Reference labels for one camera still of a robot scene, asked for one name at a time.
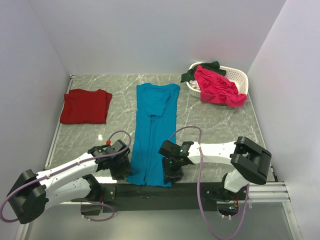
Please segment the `blue t shirt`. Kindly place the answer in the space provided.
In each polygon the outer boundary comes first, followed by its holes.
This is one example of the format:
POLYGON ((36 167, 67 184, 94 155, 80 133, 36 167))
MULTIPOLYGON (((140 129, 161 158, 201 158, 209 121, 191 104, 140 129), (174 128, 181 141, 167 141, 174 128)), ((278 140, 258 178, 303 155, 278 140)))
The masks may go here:
POLYGON ((176 131, 177 102, 180 86, 174 83, 136 87, 136 127, 131 156, 132 172, 127 182, 138 186, 170 188, 165 183, 159 150, 164 141, 176 131))

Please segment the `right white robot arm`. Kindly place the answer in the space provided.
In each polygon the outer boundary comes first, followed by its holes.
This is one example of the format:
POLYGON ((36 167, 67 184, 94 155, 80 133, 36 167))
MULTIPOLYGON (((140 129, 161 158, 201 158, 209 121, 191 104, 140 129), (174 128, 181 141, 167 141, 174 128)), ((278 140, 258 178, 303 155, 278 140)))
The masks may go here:
POLYGON ((250 183, 264 185, 267 182, 272 154, 251 139, 240 136, 227 143, 199 143, 185 141, 182 145, 169 140, 159 149, 162 155, 164 183, 175 183, 184 176, 182 167, 201 163, 233 166, 221 182, 205 190, 208 199, 229 202, 250 183))

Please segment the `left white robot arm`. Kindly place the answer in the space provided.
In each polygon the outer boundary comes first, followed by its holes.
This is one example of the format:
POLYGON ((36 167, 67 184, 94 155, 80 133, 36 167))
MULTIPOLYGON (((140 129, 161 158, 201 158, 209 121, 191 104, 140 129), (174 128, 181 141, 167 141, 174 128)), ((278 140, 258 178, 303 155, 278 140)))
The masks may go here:
POLYGON ((7 195, 7 202, 20 224, 37 219, 63 202, 84 199, 101 203, 107 193, 94 177, 101 170, 116 172, 129 163, 130 149, 122 140, 94 146, 79 157, 55 168, 20 174, 7 195))

